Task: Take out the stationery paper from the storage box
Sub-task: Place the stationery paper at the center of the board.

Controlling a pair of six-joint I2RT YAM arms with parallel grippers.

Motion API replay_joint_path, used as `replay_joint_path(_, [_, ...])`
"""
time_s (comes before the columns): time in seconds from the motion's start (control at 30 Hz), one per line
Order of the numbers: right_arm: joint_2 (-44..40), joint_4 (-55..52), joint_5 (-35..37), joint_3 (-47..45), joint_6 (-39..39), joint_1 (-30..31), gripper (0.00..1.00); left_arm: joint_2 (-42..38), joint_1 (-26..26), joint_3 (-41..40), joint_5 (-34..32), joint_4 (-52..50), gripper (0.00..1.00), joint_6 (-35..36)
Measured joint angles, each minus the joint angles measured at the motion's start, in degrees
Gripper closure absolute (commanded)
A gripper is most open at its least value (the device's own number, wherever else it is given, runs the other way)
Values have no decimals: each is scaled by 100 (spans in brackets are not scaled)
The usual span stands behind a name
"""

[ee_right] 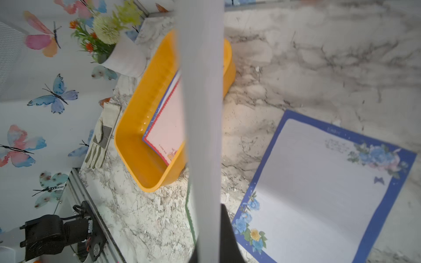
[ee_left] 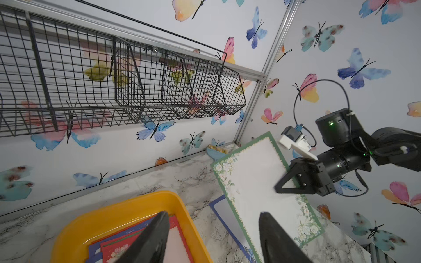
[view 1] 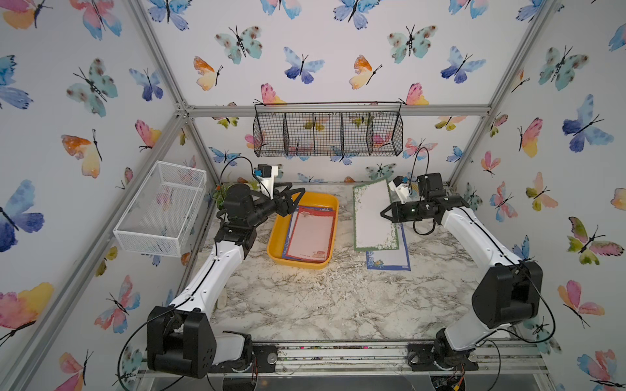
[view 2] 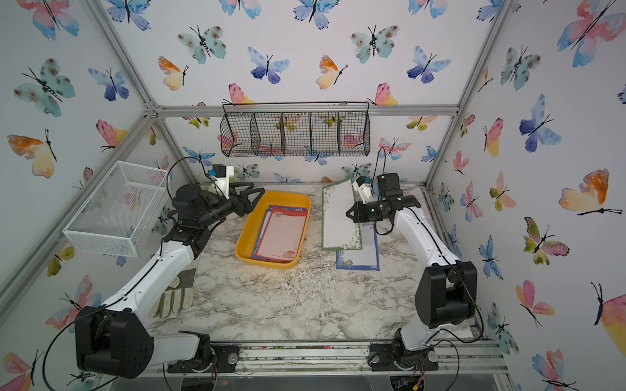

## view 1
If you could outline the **blue floral stationery paper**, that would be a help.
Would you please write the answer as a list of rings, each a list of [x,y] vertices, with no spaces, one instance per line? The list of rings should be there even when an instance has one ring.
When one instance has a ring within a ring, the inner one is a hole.
[[[404,226],[398,226],[399,248],[396,250],[377,250],[366,252],[368,270],[410,271],[409,248],[406,243]]]

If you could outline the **red tulip stationery paper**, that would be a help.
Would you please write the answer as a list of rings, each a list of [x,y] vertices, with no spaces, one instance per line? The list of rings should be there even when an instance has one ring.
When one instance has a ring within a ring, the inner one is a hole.
[[[294,226],[288,258],[320,261],[328,250],[327,240],[333,229],[334,217],[331,212],[299,208]]]

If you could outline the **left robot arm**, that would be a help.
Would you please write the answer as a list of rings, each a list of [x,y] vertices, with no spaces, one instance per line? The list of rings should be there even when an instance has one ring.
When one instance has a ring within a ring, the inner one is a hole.
[[[245,184],[228,189],[218,212],[221,223],[209,259],[169,306],[157,306],[148,316],[149,370],[200,379],[210,373],[252,368],[251,335],[215,334],[210,317],[227,281],[253,247],[258,226],[274,214],[291,215],[305,192],[289,183],[272,196],[254,192]]]

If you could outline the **green floral stationery paper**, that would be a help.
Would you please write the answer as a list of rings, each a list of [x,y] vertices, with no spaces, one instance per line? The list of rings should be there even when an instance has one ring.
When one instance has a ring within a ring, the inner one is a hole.
[[[390,205],[390,190],[385,179],[353,188],[355,251],[399,249],[395,224],[381,216]]]

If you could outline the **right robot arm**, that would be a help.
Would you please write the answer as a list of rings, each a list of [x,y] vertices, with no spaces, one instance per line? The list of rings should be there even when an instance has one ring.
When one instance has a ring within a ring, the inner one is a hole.
[[[435,340],[409,345],[413,371],[477,370],[470,355],[497,332],[538,315],[543,270],[508,250],[479,221],[459,195],[392,203],[381,216],[393,223],[431,220],[463,246],[482,278],[468,313],[436,334]]]

